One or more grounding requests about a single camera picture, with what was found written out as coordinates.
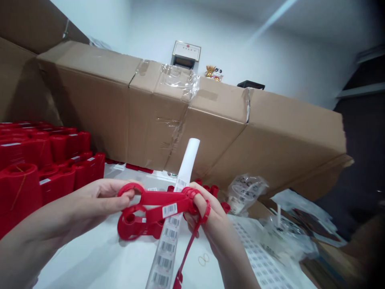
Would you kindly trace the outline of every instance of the stack of red plastic products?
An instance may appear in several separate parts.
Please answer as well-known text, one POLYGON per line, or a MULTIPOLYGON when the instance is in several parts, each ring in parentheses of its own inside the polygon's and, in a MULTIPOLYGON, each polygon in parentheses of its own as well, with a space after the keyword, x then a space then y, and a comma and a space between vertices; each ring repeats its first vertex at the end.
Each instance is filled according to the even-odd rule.
POLYGON ((0 239, 38 208, 103 178, 90 133, 47 122, 0 123, 0 239))

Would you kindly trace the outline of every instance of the rubber band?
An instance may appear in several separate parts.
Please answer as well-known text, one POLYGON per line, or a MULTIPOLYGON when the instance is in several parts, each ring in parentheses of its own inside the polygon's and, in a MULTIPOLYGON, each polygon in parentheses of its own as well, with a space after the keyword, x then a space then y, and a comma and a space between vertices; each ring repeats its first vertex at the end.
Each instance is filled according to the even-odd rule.
MULTIPOLYGON (((24 172, 21 168, 19 168, 17 165, 15 165, 15 167, 19 170, 19 171, 21 171, 22 173, 24 172)), ((17 194, 16 194, 16 197, 15 197, 15 200, 13 201, 13 204, 12 204, 12 207, 11 207, 11 211, 13 210, 13 208, 15 207, 15 204, 16 204, 16 201, 17 201, 17 198, 19 197, 19 194, 20 194, 20 192, 21 192, 21 189, 22 189, 22 187, 23 187, 23 185, 24 185, 24 181, 25 181, 25 179, 26 179, 26 177, 27 177, 27 174, 26 173, 24 173, 24 177, 23 177, 23 180, 21 181, 21 184, 20 184, 20 188, 19 188, 19 190, 17 191, 17 194)))

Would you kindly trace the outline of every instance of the black object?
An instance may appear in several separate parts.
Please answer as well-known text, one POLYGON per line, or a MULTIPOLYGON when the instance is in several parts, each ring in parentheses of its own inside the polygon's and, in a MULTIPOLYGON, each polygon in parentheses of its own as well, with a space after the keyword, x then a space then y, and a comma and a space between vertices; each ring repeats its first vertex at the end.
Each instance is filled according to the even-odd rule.
POLYGON ((265 86, 263 84, 252 82, 250 80, 245 80, 244 82, 237 84, 237 86, 242 87, 242 88, 251 87, 251 88, 265 90, 265 86))

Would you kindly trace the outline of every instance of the white wall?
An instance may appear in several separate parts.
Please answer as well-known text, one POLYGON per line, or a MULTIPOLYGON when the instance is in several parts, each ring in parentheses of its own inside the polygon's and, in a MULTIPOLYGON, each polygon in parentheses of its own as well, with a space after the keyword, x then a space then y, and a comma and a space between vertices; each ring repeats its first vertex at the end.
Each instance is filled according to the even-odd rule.
POLYGON ((266 90, 333 109, 354 70, 355 53, 260 24, 170 0, 52 0, 85 34, 114 50, 170 63, 176 40, 202 47, 206 65, 223 70, 223 82, 251 80, 266 90))

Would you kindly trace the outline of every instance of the clear plastic bag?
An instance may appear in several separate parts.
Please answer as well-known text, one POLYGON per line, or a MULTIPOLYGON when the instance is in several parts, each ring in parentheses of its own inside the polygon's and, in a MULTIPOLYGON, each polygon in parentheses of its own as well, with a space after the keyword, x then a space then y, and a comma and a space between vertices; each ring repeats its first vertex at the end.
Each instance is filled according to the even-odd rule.
POLYGON ((281 260, 288 255, 295 262, 318 257, 317 245, 293 222, 281 218, 278 224, 278 217, 270 216, 264 223, 261 244, 273 257, 281 260))
POLYGON ((266 193, 269 187, 262 177, 252 177, 249 174, 237 176, 228 189, 228 204, 235 215, 245 216, 260 195, 266 193))

